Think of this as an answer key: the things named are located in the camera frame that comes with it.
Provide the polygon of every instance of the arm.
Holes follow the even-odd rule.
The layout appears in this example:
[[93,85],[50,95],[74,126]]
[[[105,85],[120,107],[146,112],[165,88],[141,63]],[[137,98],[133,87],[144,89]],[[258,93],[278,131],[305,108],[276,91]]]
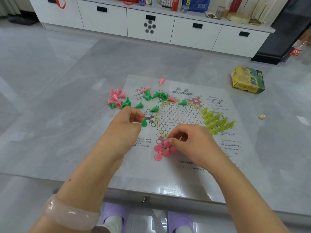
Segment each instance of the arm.
[[[124,155],[135,144],[144,117],[140,110],[128,106],[121,110],[94,148],[62,185],[56,198],[63,204],[75,208],[99,212],[108,184],[121,166]],[[29,231],[29,233],[39,232],[80,231],[60,226],[43,214]]]
[[215,178],[238,233],[289,232],[249,180],[220,149],[208,129],[180,124],[169,134],[169,141]]

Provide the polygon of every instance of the cabinet drawer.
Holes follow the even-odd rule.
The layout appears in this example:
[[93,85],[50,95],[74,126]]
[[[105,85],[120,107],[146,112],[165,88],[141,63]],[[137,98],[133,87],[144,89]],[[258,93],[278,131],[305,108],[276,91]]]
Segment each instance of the cabinet drawer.
[[126,8],[77,1],[84,29],[127,36]]
[[59,8],[55,0],[30,0],[30,2],[40,22],[83,29],[77,0],[66,0],[65,9]]
[[223,26],[213,47],[213,51],[253,57],[269,33]]
[[175,17],[127,9],[127,35],[132,38],[170,43]]
[[222,25],[176,17],[171,44],[212,50]]

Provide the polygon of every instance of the drawer handle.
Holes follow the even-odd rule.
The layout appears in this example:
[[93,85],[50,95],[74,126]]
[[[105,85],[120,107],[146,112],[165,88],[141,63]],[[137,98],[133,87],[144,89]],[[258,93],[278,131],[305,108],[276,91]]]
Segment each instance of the drawer handle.
[[101,12],[106,12],[106,13],[107,13],[107,8],[106,8],[106,7],[98,6],[98,7],[97,7],[97,10],[98,10],[98,11],[101,11]]
[[200,24],[200,23],[193,23],[192,27],[193,27],[193,28],[202,28],[202,27],[203,27],[203,24]]
[[146,15],[146,19],[155,21],[156,17],[153,15]]
[[243,32],[241,31],[239,36],[243,36],[243,37],[248,37],[249,36],[249,33],[248,32]]
[[48,0],[48,2],[49,2],[49,3],[55,3],[55,4],[57,4],[57,3],[56,3],[56,0]]

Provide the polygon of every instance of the hand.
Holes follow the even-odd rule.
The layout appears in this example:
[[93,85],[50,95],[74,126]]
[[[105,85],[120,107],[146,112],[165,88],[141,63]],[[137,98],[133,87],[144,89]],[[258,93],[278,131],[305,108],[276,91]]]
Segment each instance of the hand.
[[170,132],[168,138],[178,151],[208,172],[211,172],[220,160],[227,158],[208,129],[200,125],[179,124]]
[[110,122],[93,151],[107,155],[121,165],[124,155],[133,147],[141,131],[145,115],[126,106]]

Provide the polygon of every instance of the purple slipper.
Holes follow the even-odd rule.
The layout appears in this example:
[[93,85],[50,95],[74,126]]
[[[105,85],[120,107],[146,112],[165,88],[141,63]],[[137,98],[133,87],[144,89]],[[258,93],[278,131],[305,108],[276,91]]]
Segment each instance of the purple slipper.
[[193,220],[189,214],[167,211],[169,233],[173,233],[178,227],[189,227],[193,233]]
[[129,215],[130,207],[121,204],[112,204],[106,202],[104,208],[103,223],[105,223],[105,220],[110,216],[121,216],[123,218],[121,233],[125,233],[125,226]]

